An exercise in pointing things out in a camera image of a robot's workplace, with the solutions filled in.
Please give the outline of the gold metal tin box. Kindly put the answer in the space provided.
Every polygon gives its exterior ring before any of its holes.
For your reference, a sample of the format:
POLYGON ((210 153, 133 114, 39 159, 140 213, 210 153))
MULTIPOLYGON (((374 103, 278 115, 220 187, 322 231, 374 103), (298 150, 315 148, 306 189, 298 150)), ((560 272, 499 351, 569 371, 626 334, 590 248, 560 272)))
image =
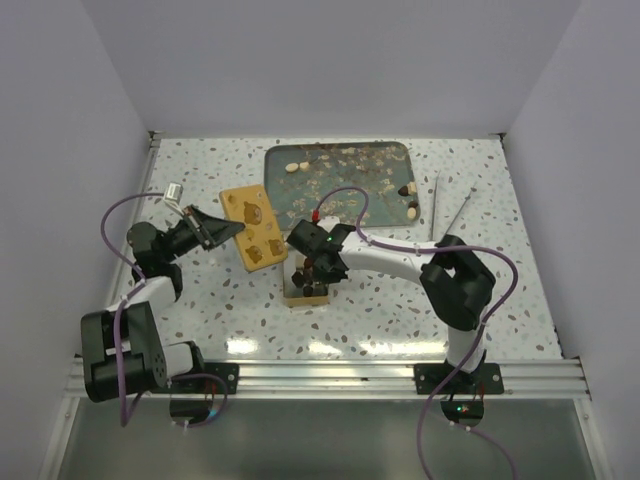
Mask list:
POLYGON ((329 303, 329 288, 313 279, 311 263, 290 249, 283 263, 283 298, 289 308, 317 307, 329 303))

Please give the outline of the silver metal tin lid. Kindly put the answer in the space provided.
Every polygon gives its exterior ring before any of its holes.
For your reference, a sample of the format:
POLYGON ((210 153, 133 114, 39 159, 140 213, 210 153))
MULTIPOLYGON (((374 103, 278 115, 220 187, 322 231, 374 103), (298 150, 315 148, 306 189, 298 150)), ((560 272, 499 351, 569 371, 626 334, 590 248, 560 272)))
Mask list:
POLYGON ((219 200, 225 218, 244 225, 234 235, 234 241, 248 272, 274 266, 287 258, 284 237, 263 185, 223 190, 219 200))

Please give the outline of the silver metal tongs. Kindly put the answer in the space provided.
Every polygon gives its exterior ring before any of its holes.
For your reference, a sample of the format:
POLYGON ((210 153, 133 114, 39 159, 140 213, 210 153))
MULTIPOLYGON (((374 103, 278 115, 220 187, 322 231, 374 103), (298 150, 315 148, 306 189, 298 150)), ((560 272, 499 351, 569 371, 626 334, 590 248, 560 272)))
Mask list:
POLYGON ((431 188, 429 236, 432 242, 451 234, 476 192, 476 181, 470 173, 439 171, 431 188))

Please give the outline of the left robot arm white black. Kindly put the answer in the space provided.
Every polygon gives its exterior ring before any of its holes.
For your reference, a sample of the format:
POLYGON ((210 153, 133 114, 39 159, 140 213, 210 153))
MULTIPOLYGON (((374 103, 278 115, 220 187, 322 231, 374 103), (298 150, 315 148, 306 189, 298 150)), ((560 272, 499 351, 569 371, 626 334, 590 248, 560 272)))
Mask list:
POLYGON ((183 292, 176 260, 200 247, 212 250, 245 229, 189 206, 172 228, 162 231, 138 222, 127 232, 135 259, 136 283, 120 302, 82 317, 81 357, 85 390, 95 403, 159 390, 169 380, 185 392, 201 390, 208 379, 202 354, 192 341, 163 344, 157 321, 183 292))

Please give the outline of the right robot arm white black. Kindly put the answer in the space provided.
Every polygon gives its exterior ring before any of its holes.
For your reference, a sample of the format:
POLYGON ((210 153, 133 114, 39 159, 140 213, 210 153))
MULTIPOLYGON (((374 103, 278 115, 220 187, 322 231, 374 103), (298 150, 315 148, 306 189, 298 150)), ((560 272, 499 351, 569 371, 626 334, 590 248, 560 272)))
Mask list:
POLYGON ((447 384, 464 393, 480 382, 486 349, 478 332, 496 279, 460 238, 446 235, 439 242, 415 243, 365 234, 353 225, 338 223, 327 230, 302 220, 286 243, 310 261, 312 278, 323 284, 346 280, 352 271, 368 271, 422 287, 447 326, 447 384))

